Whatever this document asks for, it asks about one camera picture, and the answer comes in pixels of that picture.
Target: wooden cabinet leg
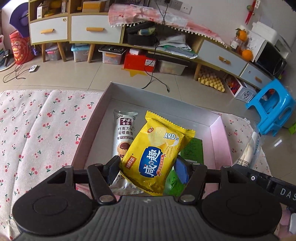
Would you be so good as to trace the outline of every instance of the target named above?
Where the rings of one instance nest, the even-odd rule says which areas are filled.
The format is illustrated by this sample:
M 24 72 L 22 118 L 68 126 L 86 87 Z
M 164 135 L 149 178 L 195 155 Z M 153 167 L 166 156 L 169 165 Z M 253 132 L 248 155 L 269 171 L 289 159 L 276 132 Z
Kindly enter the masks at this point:
M 197 64 L 196 70 L 195 70 L 195 74 L 194 74 L 194 80 L 198 80 L 198 74 L 200 73 L 200 68 L 202 67 L 202 65 L 200 63 Z
M 41 45 L 41 50 L 42 50 L 42 61 L 46 61 L 46 56 L 45 56 L 45 44 Z
M 64 62 L 66 62 L 67 59 L 66 59 L 66 55 L 65 55 L 65 52 L 64 52 L 63 44 L 61 42 L 59 42 L 59 43 L 57 43 L 57 45 L 59 47 L 59 53 L 61 54 L 62 60 Z
M 93 54 L 94 54 L 94 47 L 95 47 L 95 46 L 96 46 L 95 44 L 91 44 L 91 46 L 90 46 L 90 48 L 89 48 L 89 56 L 88 56 L 88 58 L 87 58 L 87 62 L 88 62 L 88 63 L 91 63 L 92 56 L 93 56 Z

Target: microwave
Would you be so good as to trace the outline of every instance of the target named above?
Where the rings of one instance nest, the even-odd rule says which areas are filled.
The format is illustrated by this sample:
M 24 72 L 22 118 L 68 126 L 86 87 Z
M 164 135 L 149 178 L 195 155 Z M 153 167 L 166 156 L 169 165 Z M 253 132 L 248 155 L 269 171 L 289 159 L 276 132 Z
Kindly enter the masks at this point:
M 260 35 L 250 31 L 247 47 L 253 52 L 252 62 L 268 75 L 279 78 L 287 65 L 279 50 Z

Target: white drawer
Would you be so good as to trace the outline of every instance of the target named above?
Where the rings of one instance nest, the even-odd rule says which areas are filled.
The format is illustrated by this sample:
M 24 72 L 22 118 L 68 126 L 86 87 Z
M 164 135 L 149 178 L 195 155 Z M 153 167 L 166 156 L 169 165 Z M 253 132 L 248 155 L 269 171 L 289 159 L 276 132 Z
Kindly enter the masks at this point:
M 51 18 L 30 23 L 31 43 L 68 39 L 68 17 Z
M 71 17 L 72 42 L 120 43 L 120 37 L 121 27 L 111 28 L 107 15 L 80 15 Z
M 246 61 L 227 51 L 225 48 L 206 40 L 202 43 L 197 57 L 236 76 L 240 75 L 247 64 Z
M 240 78 L 256 86 L 258 89 L 262 89 L 269 82 L 271 82 L 269 77 L 250 64 L 247 65 Z

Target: open box tray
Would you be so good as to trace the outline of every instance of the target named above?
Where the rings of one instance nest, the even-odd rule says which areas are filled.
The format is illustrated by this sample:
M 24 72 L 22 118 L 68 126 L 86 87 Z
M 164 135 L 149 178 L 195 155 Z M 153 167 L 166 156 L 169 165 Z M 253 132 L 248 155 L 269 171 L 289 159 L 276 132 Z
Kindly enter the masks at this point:
M 203 108 L 142 89 L 111 82 L 97 104 L 75 153 L 75 169 L 94 163 L 106 164 L 112 158 L 114 138 L 113 111 L 135 111 L 135 136 L 146 123 L 149 110 L 186 129 L 194 129 L 202 140 L 204 164 L 209 169 L 232 165 L 227 135 L 219 115 Z M 217 189 L 207 184 L 206 194 Z

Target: tiled floor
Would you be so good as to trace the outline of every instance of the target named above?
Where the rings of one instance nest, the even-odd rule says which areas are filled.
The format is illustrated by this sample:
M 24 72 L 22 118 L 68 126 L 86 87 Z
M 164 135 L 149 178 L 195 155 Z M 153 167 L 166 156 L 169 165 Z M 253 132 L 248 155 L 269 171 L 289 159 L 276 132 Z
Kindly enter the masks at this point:
M 128 71 L 122 70 L 122 65 L 103 64 L 101 59 L 92 63 L 75 63 L 72 59 L 67 62 L 47 61 L 42 62 L 40 57 L 24 64 L 21 71 L 38 64 L 39 69 L 35 73 L 26 71 L 21 76 L 25 79 L 13 79 L 7 83 L 0 81 L 0 91 L 11 89 L 65 89 L 65 90 L 100 90 L 106 89 L 110 81 L 134 86 L 144 87 L 150 80 L 149 76 L 136 75 L 130 77 Z M 14 70 L 0 72 L 2 79 L 6 74 Z M 168 85 L 170 92 L 159 81 L 154 80 L 146 90 L 166 95 L 184 102 L 216 110 L 231 113 L 247 118 L 253 122 L 260 120 L 255 109 L 247 110 L 244 102 L 236 100 L 226 89 L 221 93 L 214 88 L 201 85 L 193 80 L 194 71 L 187 71 L 182 76 L 155 73 Z M 5 77 L 4 81 L 13 78 L 15 73 Z M 296 135 L 291 136 L 286 129 L 282 129 L 276 137 L 267 136 L 263 145 L 271 173 L 277 178 L 296 185 Z

